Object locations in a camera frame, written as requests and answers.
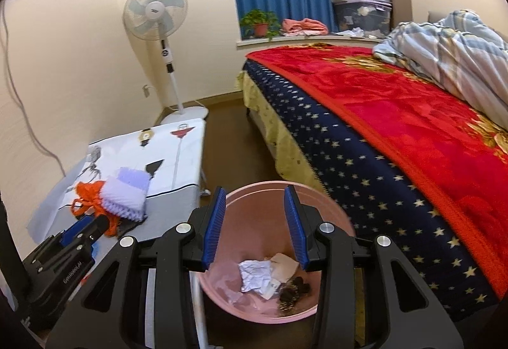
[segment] standing fan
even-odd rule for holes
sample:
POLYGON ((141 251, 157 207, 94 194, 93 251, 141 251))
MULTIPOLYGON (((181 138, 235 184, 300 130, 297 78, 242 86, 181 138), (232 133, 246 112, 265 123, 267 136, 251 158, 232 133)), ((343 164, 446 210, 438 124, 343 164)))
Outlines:
POLYGON ((161 42, 162 58, 171 77, 178 103, 178 110, 164 118, 162 124, 193 118, 205 119, 208 115, 208 110, 204 106, 184 108, 176 84, 173 55, 169 49, 168 36, 184 23, 186 16, 187 0, 127 0, 125 3, 125 27, 139 39, 161 42))

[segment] window sill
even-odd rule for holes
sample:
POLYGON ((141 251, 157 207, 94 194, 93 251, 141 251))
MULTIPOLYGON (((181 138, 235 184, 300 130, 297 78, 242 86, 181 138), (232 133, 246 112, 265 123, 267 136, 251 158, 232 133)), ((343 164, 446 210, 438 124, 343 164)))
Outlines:
POLYGON ((246 45, 265 44, 265 43, 286 43, 290 41, 305 41, 315 40, 319 41, 359 41, 367 43, 380 43, 382 39, 379 38, 356 38, 347 35, 311 35, 311 36, 274 36, 271 40, 268 38, 253 38, 236 41, 237 48, 246 45))

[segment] red blanket edge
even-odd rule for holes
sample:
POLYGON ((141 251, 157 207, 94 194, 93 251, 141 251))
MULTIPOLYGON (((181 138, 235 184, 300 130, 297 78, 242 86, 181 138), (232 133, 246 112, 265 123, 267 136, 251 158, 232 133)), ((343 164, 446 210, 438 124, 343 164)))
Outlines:
POLYGON ((392 144, 382 138, 374 129, 361 118, 357 117, 343 105, 322 93, 299 77, 265 61, 253 53, 247 54, 247 58, 263 64, 268 69, 276 72, 296 86, 303 89, 312 98, 332 110, 341 119, 350 124, 357 132, 362 134, 371 146, 382 154, 392 159, 416 184, 425 197, 439 210, 443 218, 448 222, 460 240, 466 245, 474 260, 480 266, 487 277, 492 289, 499 299, 502 299, 508 288, 508 271, 495 250, 485 236, 476 228, 471 220, 464 215, 460 207, 444 193, 438 185, 429 179, 409 158, 397 150, 392 144))

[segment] red blanket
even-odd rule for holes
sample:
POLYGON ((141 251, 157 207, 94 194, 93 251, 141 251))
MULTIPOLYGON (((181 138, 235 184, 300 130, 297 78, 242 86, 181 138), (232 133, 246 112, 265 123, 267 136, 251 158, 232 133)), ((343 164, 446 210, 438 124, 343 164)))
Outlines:
POLYGON ((508 132, 365 48, 313 44, 247 55, 303 89, 406 173, 497 296, 508 287, 508 132))

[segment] potted plant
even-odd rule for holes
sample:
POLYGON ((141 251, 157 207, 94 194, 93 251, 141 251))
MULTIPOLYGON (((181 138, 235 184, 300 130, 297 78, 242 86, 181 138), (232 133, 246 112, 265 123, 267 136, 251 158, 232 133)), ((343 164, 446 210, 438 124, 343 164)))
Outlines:
POLYGON ((256 38, 272 37, 279 35, 279 20, 275 12, 252 10, 240 20, 240 26, 252 28, 256 38))

